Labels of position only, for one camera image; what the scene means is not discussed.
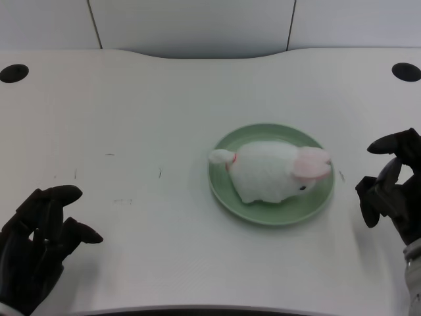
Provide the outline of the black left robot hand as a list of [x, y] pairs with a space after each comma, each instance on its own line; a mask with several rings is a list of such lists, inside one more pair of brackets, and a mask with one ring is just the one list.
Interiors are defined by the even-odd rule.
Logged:
[[63, 209], [82, 196], [73, 185], [35, 190], [1, 229], [1, 314], [31, 315], [54, 289], [63, 261], [103, 237]]

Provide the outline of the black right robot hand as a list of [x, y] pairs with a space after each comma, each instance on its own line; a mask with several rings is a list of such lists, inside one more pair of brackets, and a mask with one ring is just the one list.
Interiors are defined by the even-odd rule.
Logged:
[[371, 154], [394, 154], [377, 177], [365, 176], [355, 187], [367, 227], [389, 217], [405, 245], [420, 239], [420, 135], [413, 128], [372, 142]]

